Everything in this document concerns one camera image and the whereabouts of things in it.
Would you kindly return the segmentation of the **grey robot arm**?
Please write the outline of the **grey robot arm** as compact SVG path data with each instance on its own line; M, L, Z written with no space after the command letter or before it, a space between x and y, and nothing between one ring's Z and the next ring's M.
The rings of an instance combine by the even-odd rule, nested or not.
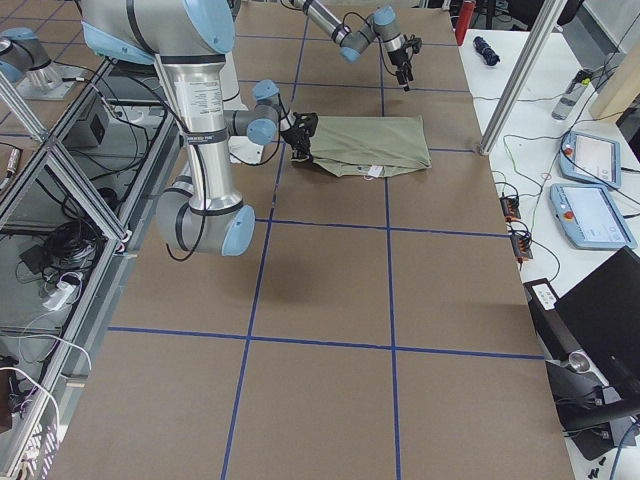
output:
M410 83L414 81L411 61L420 52L422 39L416 35L407 36L402 31L392 6L379 7L367 17L355 13L362 20L362 25L359 29L352 29L346 23L350 12L339 19L321 1L288 1L288 4L291 9L303 12L326 33L340 47L340 54L349 63L356 62L371 44L377 43L395 68L387 71L404 91L410 90Z
M255 213L233 183L230 137L257 145L280 137L306 159L317 115L291 111L270 80L256 85L254 109L225 109L221 71L235 42L225 1L85 1L82 26L94 52L155 67L185 139L189 163L157 203L166 244L186 253L243 254Z

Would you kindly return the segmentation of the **neighbour robot arm base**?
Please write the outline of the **neighbour robot arm base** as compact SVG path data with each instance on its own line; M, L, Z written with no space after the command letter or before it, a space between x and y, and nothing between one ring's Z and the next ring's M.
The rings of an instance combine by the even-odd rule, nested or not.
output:
M55 64L33 30L16 27L1 33L1 72L29 100L63 100L82 67Z

